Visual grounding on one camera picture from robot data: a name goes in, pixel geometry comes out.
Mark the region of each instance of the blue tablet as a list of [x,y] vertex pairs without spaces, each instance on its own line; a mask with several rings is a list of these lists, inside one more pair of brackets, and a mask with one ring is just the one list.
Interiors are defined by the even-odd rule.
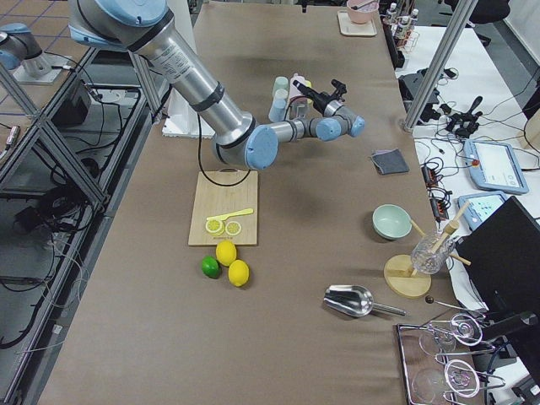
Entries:
[[463,213],[463,218],[467,221],[469,228],[475,230],[507,199],[508,196],[503,192],[480,192],[459,197],[457,205],[463,207],[465,202],[469,201],[469,206]]
[[514,150],[508,143],[467,139],[463,151],[467,159],[480,162],[469,166],[472,181],[480,190],[501,190],[509,194],[529,192]]

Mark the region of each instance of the white table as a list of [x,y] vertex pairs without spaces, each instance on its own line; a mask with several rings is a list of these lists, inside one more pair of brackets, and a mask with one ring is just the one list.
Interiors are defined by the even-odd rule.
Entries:
[[[416,43],[410,48],[410,51],[405,52],[407,62],[403,68],[396,70],[396,76],[416,73],[420,69],[427,68],[444,31],[445,28],[439,27],[416,27],[414,33],[414,36],[417,36]],[[522,132],[516,128],[523,128],[527,119],[523,114],[520,114],[521,107],[513,98],[497,106],[501,101],[511,98],[512,93],[473,30],[468,29],[462,32],[445,68],[455,68],[459,75],[454,80],[440,80],[437,89],[440,91],[441,104],[445,102],[451,104],[454,110],[467,111],[473,100],[482,95],[483,101],[475,111],[482,111],[491,120],[504,120],[509,116],[513,116],[505,121],[506,124],[512,127],[498,122],[490,123],[490,121],[481,117],[478,121],[481,126],[471,136],[471,139],[488,140],[486,137],[489,137],[497,141],[505,140],[506,143],[511,144],[513,147],[521,149],[518,139],[508,138],[522,135]],[[433,125],[416,126],[413,131],[413,136],[417,140],[419,162],[423,163],[428,158],[439,156],[444,160],[445,166],[464,166],[464,159],[456,157],[456,151],[449,143],[435,141],[433,142],[435,145],[433,145],[430,142],[430,139],[435,138],[435,133],[438,130],[444,129],[446,118],[441,117],[439,121],[432,120],[431,122]],[[521,168],[537,167],[536,159],[530,154],[516,151],[516,156]],[[446,169],[443,170],[442,174],[450,175],[455,172],[456,169]],[[526,172],[525,179],[530,191],[525,195],[518,196],[518,199],[534,218],[540,217],[540,204],[538,203],[540,198],[540,172]],[[453,191],[452,206],[449,209],[450,218],[456,213],[456,199],[458,197],[482,192],[473,184],[468,169],[460,169],[455,175],[445,177],[442,180],[442,185],[446,190]],[[461,222],[462,226],[457,232],[459,235],[469,234],[470,230],[467,224],[463,219]],[[477,301],[468,291],[470,283],[461,263],[455,263],[451,276],[456,297],[464,305],[474,307]],[[523,364],[518,360],[516,364],[498,369],[495,374],[503,376],[507,384],[504,389],[493,390],[497,403],[513,403],[516,397],[511,392],[510,387],[527,375]]]

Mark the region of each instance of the office chair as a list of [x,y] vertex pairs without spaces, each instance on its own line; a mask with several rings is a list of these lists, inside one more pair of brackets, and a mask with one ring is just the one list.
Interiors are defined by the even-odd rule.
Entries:
[[[478,4],[472,11],[469,22],[472,24],[488,24],[502,21],[508,16],[508,14],[510,14],[510,5],[508,4],[509,1],[510,0],[478,0]],[[445,4],[448,4],[452,11],[456,10],[458,2],[459,0],[445,0]],[[477,37],[484,46],[488,46],[489,42],[491,42],[491,39],[487,36],[477,34]]]

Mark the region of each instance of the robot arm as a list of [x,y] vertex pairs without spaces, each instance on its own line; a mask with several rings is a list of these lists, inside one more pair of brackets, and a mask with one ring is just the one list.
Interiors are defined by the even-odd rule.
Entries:
[[43,54],[30,29],[21,23],[0,27],[0,63],[7,69],[18,68],[39,78],[51,71],[51,64]]
[[69,3],[72,38],[87,46],[128,49],[148,59],[216,132],[213,151],[226,164],[265,169],[276,158],[279,142],[307,137],[327,141],[344,133],[356,137],[364,127],[364,120],[338,98],[311,89],[304,90],[305,95],[320,96],[318,105],[324,110],[319,111],[325,118],[257,125],[251,113],[239,109],[176,31],[166,0]]

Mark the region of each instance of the gray floor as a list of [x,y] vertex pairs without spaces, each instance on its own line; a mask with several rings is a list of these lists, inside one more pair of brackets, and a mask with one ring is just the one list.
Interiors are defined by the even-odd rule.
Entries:
[[[435,0],[416,0],[415,7],[419,10],[418,25],[447,24],[450,20],[450,16],[440,14],[451,12],[450,7],[444,3],[438,4]],[[534,93],[537,80],[540,78],[538,65],[505,22],[477,25],[474,30],[491,38],[486,51],[512,94],[522,92],[516,99],[519,105],[524,106]]]

